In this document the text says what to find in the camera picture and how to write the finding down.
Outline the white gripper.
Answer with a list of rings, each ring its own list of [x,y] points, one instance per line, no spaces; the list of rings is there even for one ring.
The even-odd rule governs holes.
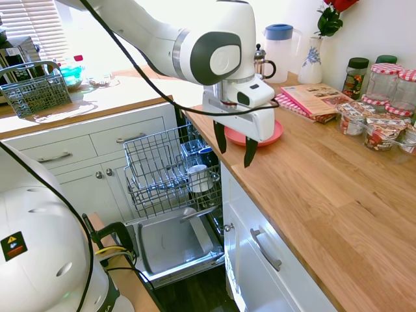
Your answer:
[[[257,142],[266,141],[274,132],[274,109],[270,104],[265,107],[265,110],[249,112],[250,108],[244,108],[240,104],[225,105],[215,97],[214,86],[203,88],[202,111],[219,114],[219,116],[211,116],[211,118],[214,120],[214,133],[221,154],[227,150],[224,126],[246,136],[245,168],[251,165],[255,157]]]

